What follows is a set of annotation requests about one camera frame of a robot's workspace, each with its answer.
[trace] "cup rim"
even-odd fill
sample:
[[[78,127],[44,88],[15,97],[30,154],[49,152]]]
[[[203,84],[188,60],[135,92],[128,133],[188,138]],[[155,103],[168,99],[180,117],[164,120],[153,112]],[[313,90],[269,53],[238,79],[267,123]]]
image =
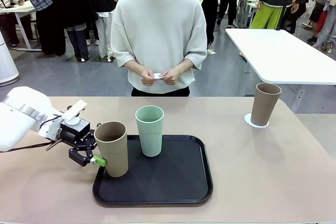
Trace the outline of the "cup rim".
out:
[[[139,110],[141,110],[141,109],[143,109],[143,108],[146,108],[146,107],[155,107],[155,108],[160,109],[160,110],[162,111],[162,116],[161,116],[159,119],[157,119],[156,121],[153,121],[153,122],[145,122],[145,121],[140,120],[140,119],[137,117],[136,114],[138,113]],[[161,119],[163,119],[163,116],[164,116],[164,111],[163,111],[163,109],[160,108],[159,106],[155,106],[155,105],[146,105],[146,106],[143,106],[143,107],[141,107],[141,108],[138,108],[137,111],[135,112],[135,119],[137,119],[137,120],[138,120],[139,122],[141,122],[141,123],[156,123],[156,122],[160,121]]]
[[[276,87],[278,87],[278,88],[280,89],[280,91],[279,91],[278,93],[266,93],[266,92],[263,92],[263,90],[260,90],[260,89],[258,88],[258,86],[261,85],[261,84],[268,84],[268,85],[276,86]],[[275,85],[275,84],[273,84],[273,83],[267,83],[267,82],[261,82],[261,83],[258,83],[257,86],[256,86],[256,88],[257,88],[261,93],[263,93],[263,94],[277,95],[277,94],[281,94],[281,92],[282,92],[281,87],[279,87],[278,85]]]
[[[115,140],[113,140],[113,141],[102,141],[102,140],[100,140],[100,139],[97,139],[97,138],[96,138],[96,130],[99,129],[100,126],[102,126],[102,125],[104,125],[104,124],[107,124],[107,123],[120,123],[120,124],[122,124],[122,125],[125,127],[125,132],[124,132],[124,134],[122,134],[122,136],[121,136],[120,138],[115,139]],[[109,122],[104,122],[104,123],[100,124],[100,125],[94,130],[93,137],[94,137],[94,139],[95,139],[96,141],[101,142],[101,143],[112,143],[112,142],[114,142],[114,141],[118,141],[118,140],[122,139],[126,134],[127,134],[127,127],[126,127],[125,124],[123,124],[122,122],[118,122],[118,121],[109,121]]]

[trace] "neon green pants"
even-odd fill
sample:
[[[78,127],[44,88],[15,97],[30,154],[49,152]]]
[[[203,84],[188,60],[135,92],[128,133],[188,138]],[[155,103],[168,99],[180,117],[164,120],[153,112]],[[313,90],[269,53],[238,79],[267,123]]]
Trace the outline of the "neon green pants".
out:
[[[267,29],[276,29],[278,26],[281,10],[281,7],[271,7],[262,4],[252,21],[251,28],[264,29],[266,22],[269,20]]]

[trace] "hand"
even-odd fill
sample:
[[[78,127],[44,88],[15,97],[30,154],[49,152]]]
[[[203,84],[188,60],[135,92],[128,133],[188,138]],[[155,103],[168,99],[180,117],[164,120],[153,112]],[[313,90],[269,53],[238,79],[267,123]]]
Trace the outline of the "hand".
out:
[[[299,4],[293,4],[290,13],[295,13],[299,9]]]
[[[163,77],[162,80],[167,85],[175,85],[180,75],[181,73],[176,68],[172,68],[168,71],[164,71],[160,74],[160,77]]]
[[[142,84],[145,86],[151,86],[155,81],[153,71],[147,68],[141,71],[140,77]]]
[[[259,9],[261,8],[262,5],[263,5],[263,1],[258,1],[257,9],[259,10]]]

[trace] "green cup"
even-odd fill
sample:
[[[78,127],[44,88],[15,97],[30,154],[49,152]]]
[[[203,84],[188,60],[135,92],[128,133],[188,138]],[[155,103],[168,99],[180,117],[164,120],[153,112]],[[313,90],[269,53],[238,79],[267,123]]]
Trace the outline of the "green cup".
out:
[[[163,110],[157,106],[144,106],[135,113],[142,153],[158,156],[162,147]]]

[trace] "black tray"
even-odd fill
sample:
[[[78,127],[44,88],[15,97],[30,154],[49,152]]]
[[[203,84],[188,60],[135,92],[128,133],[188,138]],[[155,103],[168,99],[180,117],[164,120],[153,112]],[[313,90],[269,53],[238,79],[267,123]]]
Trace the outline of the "black tray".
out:
[[[112,178],[100,167],[93,195],[104,205],[200,204],[213,184],[203,142],[194,136],[164,135],[157,157],[142,154],[138,135],[128,136],[127,173]]]

